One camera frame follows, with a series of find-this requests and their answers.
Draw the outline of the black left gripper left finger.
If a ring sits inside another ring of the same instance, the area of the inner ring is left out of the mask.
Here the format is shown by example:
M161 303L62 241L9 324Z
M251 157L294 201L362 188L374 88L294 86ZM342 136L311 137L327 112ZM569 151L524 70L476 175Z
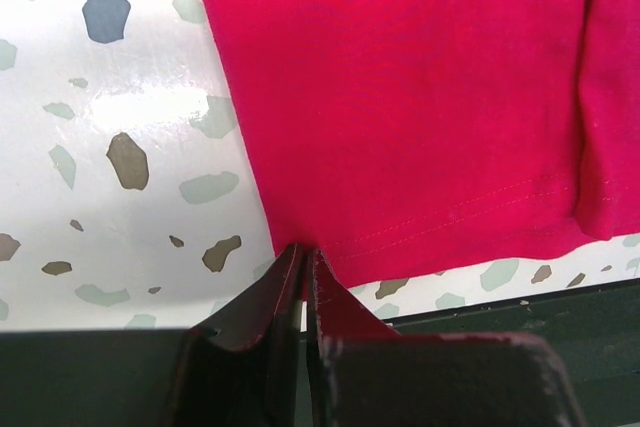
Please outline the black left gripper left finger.
M162 426L291 426L295 419L304 249L190 328L176 358Z

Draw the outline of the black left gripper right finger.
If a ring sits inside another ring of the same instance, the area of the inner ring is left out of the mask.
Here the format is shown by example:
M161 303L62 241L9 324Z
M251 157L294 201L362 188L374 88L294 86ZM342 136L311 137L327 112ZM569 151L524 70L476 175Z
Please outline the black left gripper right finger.
M403 335L311 252L307 371L316 426L583 426L559 356L523 332Z

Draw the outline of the crimson red t-shirt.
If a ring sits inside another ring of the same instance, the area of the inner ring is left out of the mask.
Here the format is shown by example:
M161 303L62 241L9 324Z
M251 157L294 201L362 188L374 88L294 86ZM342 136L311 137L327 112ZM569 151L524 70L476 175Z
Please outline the crimson red t-shirt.
M346 286L639 229L639 0L203 0L273 248Z

